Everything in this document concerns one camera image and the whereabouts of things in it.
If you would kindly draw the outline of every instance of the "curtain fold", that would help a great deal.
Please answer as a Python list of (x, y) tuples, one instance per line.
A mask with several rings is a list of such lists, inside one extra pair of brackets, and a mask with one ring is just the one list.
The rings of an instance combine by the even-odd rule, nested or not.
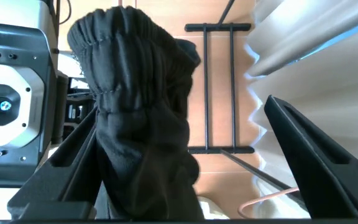
[[(294, 7), (304, 11), (293, 13)], [(358, 158), (358, 28), (331, 41), (357, 25), (358, 1), (286, 0), (248, 36), (249, 47), (260, 58), (247, 77), (268, 74), (249, 86), (261, 102), (250, 117), (263, 129), (254, 147), (265, 161), (263, 170), (288, 185), (296, 183), (263, 111), (264, 103), (269, 95), (289, 102)]]

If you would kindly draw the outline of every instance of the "drying rack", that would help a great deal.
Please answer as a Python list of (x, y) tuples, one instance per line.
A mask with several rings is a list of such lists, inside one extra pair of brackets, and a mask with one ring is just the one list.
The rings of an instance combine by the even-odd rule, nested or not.
[[(248, 31), (250, 23), (228, 23), (224, 24), (234, 0), (230, 0), (223, 11), (219, 22), (216, 24), (186, 24), (187, 32), (203, 32), (204, 35), (204, 106), (205, 106), (205, 146), (190, 146), (189, 152), (192, 154), (219, 154), (222, 151), (229, 153), (253, 153), (254, 149), (250, 146), (237, 145), (236, 129), (236, 86), (234, 79), (234, 32)], [(210, 146), (209, 145), (209, 91), (208, 91), (208, 32), (230, 32), (230, 74), (231, 74), (231, 116), (232, 116), (232, 146)]]

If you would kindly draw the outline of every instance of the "black cloth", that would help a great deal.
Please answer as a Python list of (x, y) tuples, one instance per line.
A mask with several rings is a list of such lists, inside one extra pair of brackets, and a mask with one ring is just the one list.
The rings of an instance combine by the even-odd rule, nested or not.
[(68, 43), (96, 97), (98, 162), (114, 205), (134, 219), (202, 220), (187, 151), (195, 45), (132, 7), (88, 14)]

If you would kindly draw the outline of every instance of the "wire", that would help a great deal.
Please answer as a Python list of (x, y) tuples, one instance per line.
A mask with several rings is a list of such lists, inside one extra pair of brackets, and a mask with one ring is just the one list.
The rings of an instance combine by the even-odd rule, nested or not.
[(68, 4), (68, 15), (67, 18), (63, 21), (63, 22), (59, 22), (59, 25), (62, 25), (63, 23), (67, 22), (70, 17), (71, 17), (71, 2), (70, 0), (67, 0), (67, 4)]
[(286, 194), (289, 194), (289, 193), (292, 193), (292, 192), (296, 192), (296, 191), (299, 191), (299, 188), (298, 187), (293, 187), (293, 188), (286, 189), (286, 190), (283, 190), (283, 191), (280, 191), (280, 192), (277, 192), (277, 193), (274, 193), (274, 194), (270, 194), (270, 195), (266, 195), (266, 196), (263, 196), (263, 197), (260, 197), (260, 198), (257, 198), (257, 199), (249, 200), (248, 202), (243, 203), (242, 205), (240, 205), (240, 207), (238, 209), (238, 213), (242, 218), (249, 218), (243, 212), (243, 209), (245, 207), (247, 207), (249, 205), (253, 205), (253, 204), (258, 203), (258, 202), (263, 202), (265, 200), (272, 199), (272, 198), (275, 198), (275, 197), (278, 197), (278, 196), (281, 196), (281, 195), (286, 195)]

